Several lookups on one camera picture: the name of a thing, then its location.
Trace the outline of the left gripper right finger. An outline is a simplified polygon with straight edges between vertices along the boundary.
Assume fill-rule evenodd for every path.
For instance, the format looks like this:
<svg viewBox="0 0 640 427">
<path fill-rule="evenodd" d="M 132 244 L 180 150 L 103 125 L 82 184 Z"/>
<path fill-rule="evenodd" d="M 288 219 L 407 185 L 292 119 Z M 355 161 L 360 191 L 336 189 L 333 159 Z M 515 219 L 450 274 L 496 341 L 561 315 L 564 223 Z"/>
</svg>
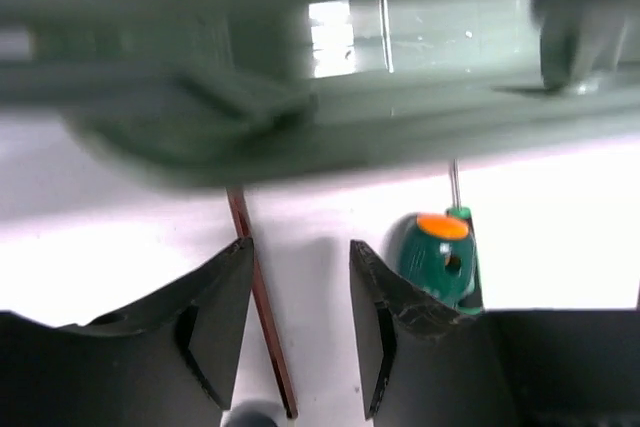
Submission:
<svg viewBox="0 0 640 427">
<path fill-rule="evenodd" d="M 349 252 L 365 417 L 376 426 L 635 426 L 635 310 L 465 315 Z"/>
</svg>

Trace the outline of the dark green slim screwdriver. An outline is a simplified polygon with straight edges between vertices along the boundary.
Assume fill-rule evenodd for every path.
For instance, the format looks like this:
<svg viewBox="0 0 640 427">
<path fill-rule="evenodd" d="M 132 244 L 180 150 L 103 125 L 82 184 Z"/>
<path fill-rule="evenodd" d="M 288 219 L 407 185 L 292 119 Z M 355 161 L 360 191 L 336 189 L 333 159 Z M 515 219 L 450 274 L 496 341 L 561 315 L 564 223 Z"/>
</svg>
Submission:
<svg viewBox="0 0 640 427">
<path fill-rule="evenodd" d="M 465 239 L 466 246 L 464 247 L 464 254 L 460 263 L 464 270 L 467 271 L 466 276 L 469 280 L 461 299 L 456 305 L 456 308 L 467 315 L 478 315 L 484 309 L 479 275 L 478 250 L 472 211 L 462 203 L 461 199 L 459 165 L 457 159 L 453 159 L 449 162 L 448 177 L 451 187 L 452 204 L 447 209 L 446 214 L 449 217 L 453 217 L 461 221 L 468 230 L 468 234 Z"/>
</svg>

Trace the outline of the long hex key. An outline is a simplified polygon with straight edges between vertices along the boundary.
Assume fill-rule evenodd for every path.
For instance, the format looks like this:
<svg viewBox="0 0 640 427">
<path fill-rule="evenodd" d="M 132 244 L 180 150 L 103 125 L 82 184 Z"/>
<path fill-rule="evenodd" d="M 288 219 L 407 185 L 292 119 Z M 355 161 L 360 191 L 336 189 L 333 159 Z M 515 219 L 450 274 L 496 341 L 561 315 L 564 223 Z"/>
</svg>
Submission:
<svg viewBox="0 0 640 427">
<path fill-rule="evenodd" d="M 254 242 L 244 190 L 240 187 L 227 188 L 226 196 L 237 236 L 248 238 Z M 287 419 L 295 421 L 299 417 L 296 394 L 282 348 L 257 247 L 254 247 L 253 254 L 252 294 L 282 405 Z"/>
</svg>

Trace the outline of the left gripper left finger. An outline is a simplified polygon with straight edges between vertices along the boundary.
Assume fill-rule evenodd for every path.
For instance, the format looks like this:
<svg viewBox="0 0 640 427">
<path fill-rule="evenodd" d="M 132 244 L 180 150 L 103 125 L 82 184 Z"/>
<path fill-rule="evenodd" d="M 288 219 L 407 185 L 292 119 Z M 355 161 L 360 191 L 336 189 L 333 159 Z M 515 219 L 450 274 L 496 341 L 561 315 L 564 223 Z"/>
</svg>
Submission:
<svg viewBox="0 0 640 427">
<path fill-rule="evenodd" d="M 5 426 L 216 426 L 232 403 L 254 270 L 239 239 L 87 325 L 1 315 Z"/>
</svg>

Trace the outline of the green stubby screwdriver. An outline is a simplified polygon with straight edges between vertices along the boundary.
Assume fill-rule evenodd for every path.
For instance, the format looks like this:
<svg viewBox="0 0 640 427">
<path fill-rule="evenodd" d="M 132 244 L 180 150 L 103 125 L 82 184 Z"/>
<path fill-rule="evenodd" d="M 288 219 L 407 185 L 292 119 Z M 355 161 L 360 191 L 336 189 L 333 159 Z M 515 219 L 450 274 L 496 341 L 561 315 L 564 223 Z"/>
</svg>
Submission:
<svg viewBox="0 0 640 427">
<path fill-rule="evenodd" d="M 255 400 L 241 403 L 229 414 L 227 427 L 277 427 L 277 410 L 270 402 Z"/>
<path fill-rule="evenodd" d="M 467 227 L 445 214 L 418 214 L 404 234 L 398 274 L 442 304 L 456 308 L 469 278 L 460 261 Z"/>
</svg>

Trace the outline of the green plastic toolbox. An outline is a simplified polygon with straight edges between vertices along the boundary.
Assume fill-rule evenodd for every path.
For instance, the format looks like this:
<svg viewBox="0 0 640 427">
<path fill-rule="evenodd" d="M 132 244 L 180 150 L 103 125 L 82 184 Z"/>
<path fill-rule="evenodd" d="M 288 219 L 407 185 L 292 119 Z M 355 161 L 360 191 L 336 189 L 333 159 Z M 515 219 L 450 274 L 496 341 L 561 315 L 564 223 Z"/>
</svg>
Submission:
<svg viewBox="0 0 640 427">
<path fill-rule="evenodd" d="M 1 0 L 1 107 L 216 188 L 639 129 L 639 0 Z"/>
</svg>

